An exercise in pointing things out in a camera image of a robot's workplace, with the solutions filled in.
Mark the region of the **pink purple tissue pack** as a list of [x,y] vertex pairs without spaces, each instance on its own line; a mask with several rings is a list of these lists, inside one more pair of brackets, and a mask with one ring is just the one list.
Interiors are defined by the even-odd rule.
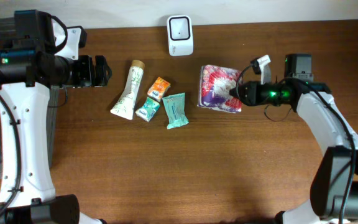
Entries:
[[240,71],[217,65],[204,65],[200,72],[198,107],[227,113],[240,113],[242,103],[229,94]]

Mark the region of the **white tube with brown cap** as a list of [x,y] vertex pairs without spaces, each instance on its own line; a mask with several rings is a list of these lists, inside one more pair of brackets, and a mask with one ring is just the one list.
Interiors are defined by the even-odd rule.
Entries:
[[145,64],[140,60],[133,60],[127,76],[126,85],[120,98],[110,110],[111,114],[132,120],[134,107],[144,74]]

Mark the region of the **orange small tissue pack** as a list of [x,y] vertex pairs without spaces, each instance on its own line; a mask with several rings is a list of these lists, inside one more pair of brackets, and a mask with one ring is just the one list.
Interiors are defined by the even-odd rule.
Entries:
[[158,77],[156,81],[149,88],[147,95],[155,101],[161,102],[164,94],[170,88],[171,84],[161,77]]

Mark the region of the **green small tissue pack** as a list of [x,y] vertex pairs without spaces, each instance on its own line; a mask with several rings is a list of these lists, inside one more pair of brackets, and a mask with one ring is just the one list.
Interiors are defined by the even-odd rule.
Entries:
[[159,108],[160,103],[158,101],[147,97],[145,103],[138,110],[136,110],[135,114],[146,122],[149,122]]

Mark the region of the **teal wet wipes pack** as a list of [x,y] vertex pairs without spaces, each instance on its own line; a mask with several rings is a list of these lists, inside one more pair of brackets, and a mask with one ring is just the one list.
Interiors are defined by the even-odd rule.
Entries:
[[162,98],[168,116],[167,129],[179,128],[189,123],[185,115],[185,93],[178,93]]

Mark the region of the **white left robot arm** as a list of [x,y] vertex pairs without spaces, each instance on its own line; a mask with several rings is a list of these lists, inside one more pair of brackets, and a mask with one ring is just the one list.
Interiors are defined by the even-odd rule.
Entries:
[[85,46],[82,27],[38,10],[16,11],[13,19],[16,36],[0,50],[0,223],[95,223],[75,195],[55,193],[47,110],[51,87],[106,86],[112,71],[102,55],[63,55],[67,47]]

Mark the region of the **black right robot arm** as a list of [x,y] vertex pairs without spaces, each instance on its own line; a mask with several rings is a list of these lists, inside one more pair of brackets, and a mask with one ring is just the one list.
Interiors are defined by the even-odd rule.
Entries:
[[249,68],[261,79],[243,82],[239,77],[229,94],[246,106],[289,105],[308,125],[323,155],[309,199],[277,213],[273,223],[358,222],[358,134],[327,84],[314,81],[310,54],[286,55],[284,78],[275,83],[269,63],[268,55],[252,60]]

